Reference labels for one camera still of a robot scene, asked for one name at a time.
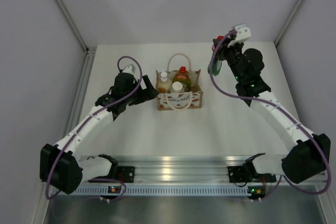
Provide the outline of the yellow dish soap bottle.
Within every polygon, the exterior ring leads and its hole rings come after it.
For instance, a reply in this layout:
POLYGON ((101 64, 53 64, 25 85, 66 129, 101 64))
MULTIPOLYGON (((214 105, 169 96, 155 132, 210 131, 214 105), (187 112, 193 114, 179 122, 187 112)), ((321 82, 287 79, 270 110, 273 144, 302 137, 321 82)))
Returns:
POLYGON ((180 82, 185 92, 190 91, 191 79, 188 75, 188 72, 185 66, 180 67, 179 71, 176 73, 176 75, 173 78, 173 82, 180 82))

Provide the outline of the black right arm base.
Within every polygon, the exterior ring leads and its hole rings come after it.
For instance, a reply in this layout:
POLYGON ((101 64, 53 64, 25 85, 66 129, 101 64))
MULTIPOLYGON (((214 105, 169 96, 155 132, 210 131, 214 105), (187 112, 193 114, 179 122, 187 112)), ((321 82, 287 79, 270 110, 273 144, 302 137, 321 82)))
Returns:
POLYGON ((229 182, 244 187, 251 182, 251 173, 246 166, 228 166, 229 182))

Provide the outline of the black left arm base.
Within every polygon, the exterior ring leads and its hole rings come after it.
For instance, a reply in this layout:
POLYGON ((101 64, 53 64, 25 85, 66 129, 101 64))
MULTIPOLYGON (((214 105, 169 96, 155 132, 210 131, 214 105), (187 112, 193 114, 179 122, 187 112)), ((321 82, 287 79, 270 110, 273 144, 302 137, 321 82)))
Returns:
POLYGON ((123 183, 134 183, 135 167, 119 166, 117 171, 117 180, 123 183))

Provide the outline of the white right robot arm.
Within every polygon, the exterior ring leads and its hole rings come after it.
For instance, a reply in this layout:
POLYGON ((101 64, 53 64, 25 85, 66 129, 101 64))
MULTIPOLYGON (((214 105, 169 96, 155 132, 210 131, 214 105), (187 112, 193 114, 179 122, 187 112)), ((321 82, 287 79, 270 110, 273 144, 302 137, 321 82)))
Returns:
POLYGON ((315 134, 285 109, 261 77, 265 66, 262 53, 254 48, 243 51, 244 44, 235 38, 229 35, 213 40, 209 73, 226 61, 237 81, 234 97, 259 114, 287 150, 286 154, 258 153, 250 157, 245 162, 245 176, 257 180, 263 174, 282 175, 294 185, 327 172, 327 184, 330 184, 330 139, 325 134, 315 134))

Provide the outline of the dark green red-cap bottle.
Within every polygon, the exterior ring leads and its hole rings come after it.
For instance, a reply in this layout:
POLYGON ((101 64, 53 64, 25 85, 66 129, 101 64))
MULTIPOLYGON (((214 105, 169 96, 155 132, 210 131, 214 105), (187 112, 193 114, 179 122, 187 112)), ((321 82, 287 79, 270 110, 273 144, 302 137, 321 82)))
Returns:
MULTIPOLYGON (((218 36, 216 39, 213 39, 212 52, 215 51, 215 48, 220 40, 223 39, 223 36, 218 36)), ((212 70, 214 76, 218 76, 222 68, 222 62, 218 59, 214 59, 213 67, 211 68, 211 63, 208 64, 207 72, 210 73, 212 70)))

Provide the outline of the watermelon print canvas bag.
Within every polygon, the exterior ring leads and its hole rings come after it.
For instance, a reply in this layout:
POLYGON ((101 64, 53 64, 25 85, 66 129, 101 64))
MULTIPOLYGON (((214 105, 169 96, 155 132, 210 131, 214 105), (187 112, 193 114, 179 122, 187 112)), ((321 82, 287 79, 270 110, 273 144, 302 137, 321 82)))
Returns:
MULTIPOLYGON (((183 56, 188 62, 188 67, 186 67, 186 70, 191 79, 191 88, 190 91, 188 92, 184 91, 184 93, 171 93, 170 90, 168 93, 159 93, 158 96, 156 97, 158 110, 159 111, 174 110, 177 112, 182 112, 187 109, 200 109, 202 107, 202 101, 203 101, 203 91, 198 83, 201 71, 200 70, 193 71, 191 69, 192 64, 189 56, 187 56, 184 53, 175 53, 169 58, 165 70, 168 74, 168 77, 171 79, 172 83, 174 76, 179 71, 179 70, 172 70, 172 71, 170 70, 170 63, 172 59, 176 56, 183 56)), ((159 80, 161 72, 156 71, 156 86, 155 86, 156 90, 157 90, 157 82, 159 80)))

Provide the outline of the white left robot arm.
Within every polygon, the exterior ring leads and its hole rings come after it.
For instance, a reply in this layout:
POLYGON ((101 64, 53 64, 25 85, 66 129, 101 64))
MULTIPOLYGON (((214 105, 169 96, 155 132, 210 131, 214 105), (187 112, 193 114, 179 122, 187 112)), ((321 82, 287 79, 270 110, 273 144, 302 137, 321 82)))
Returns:
POLYGON ((40 179, 65 194, 73 193, 88 180, 118 179, 118 161, 106 154, 81 160, 84 150, 99 133, 126 110, 127 106, 153 100, 158 92, 149 77, 142 77, 146 88, 131 73, 119 73, 109 91, 99 97, 89 114, 62 140, 46 144, 40 152, 40 179))

